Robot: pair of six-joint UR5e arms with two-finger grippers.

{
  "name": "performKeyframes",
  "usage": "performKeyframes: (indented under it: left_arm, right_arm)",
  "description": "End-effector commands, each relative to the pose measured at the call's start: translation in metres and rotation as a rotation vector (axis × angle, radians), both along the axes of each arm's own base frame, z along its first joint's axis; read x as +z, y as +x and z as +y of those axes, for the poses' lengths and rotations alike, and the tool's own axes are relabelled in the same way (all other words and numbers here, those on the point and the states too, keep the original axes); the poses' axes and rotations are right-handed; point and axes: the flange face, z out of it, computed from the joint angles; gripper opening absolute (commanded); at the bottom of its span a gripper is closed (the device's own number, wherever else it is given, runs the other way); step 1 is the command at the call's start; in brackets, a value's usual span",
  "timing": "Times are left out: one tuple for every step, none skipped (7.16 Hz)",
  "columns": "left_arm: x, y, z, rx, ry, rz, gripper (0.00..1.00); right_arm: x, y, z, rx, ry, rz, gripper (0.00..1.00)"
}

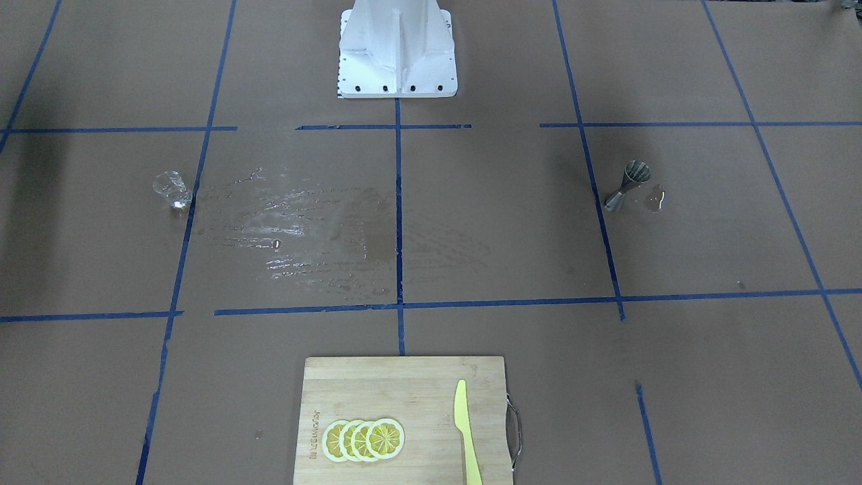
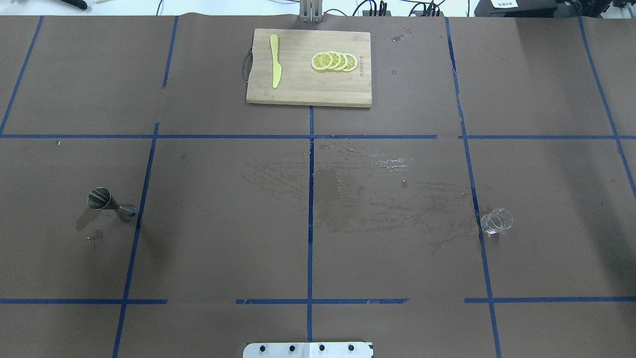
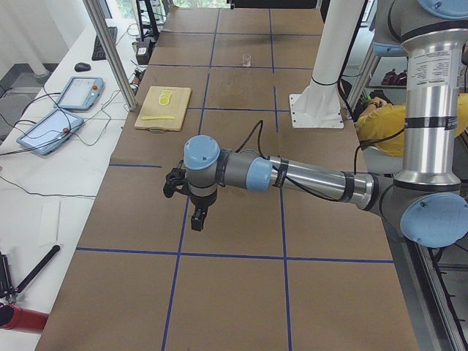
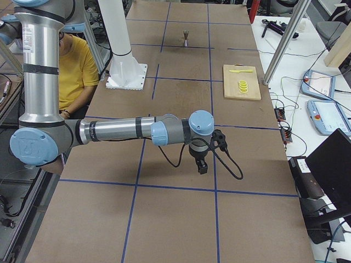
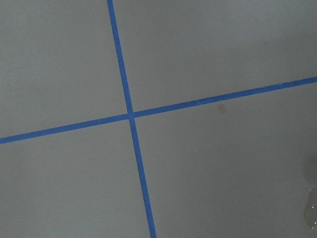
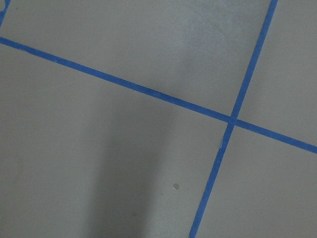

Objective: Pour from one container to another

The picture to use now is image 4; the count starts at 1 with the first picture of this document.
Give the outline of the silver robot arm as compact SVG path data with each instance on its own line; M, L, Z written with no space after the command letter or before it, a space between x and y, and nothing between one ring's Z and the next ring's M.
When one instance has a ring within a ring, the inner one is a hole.
M183 143L200 174L207 172L214 119L198 110L188 119L166 114L110 121L63 119L59 114L59 32L85 28L82 1L15 1L22 25L25 112L10 138L14 156L42 166L77 145L91 141L151 139L157 146Z

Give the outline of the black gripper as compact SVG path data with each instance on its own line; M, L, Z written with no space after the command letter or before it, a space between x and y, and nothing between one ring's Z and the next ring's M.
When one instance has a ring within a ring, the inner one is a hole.
M208 172L208 165L205 161L209 147L202 140L194 140L189 144L189 153L195 158L199 174Z

